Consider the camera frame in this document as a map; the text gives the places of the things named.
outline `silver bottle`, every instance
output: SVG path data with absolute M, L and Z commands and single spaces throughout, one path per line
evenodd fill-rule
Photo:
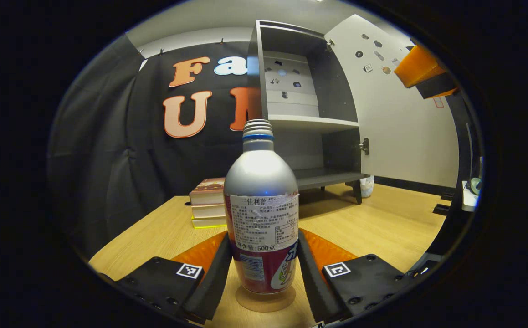
M 224 184 L 233 259 L 243 287 L 275 293 L 289 287 L 294 276 L 297 180 L 274 152 L 269 121 L 247 121 L 242 140 L 243 154 L 229 169 Z

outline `yellow book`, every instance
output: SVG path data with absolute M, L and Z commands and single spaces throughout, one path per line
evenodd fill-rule
M 193 228 L 195 229 L 227 226 L 225 216 L 213 216 L 211 218 L 196 219 L 194 216 L 191 215 L 191 222 L 193 223 Z

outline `stack of books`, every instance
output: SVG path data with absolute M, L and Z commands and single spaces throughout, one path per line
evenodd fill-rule
M 226 226 L 224 177 L 203 180 L 191 193 L 194 228 Z

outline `wooden table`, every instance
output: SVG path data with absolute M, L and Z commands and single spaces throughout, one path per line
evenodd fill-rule
M 123 278 L 153 256 L 171 259 L 226 227 L 194 229 L 188 196 L 176 196 L 156 208 L 97 252 L 89 264 L 113 280 Z M 445 217 L 433 214 L 439 196 L 375 184 L 372 195 L 357 205 L 345 184 L 325 191 L 301 191 L 299 226 L 363 256 L 374 253 L 402 272 L 417 262 L 437 235 Z M 302 274 L 293 286 L 297 297 L 289 307 L 273 313 L 249 311 L 237 303 L 240 286 L 233 261 L 226 288 L 213 321 L 206 327 L 302 327 L 314 325 Z

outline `white bag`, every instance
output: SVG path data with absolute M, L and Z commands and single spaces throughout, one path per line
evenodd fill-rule
M 361 197 L 366 198 L 371 196 L 374 187 L 374 176 L 364 177 L 360 179 L 361 182 Z

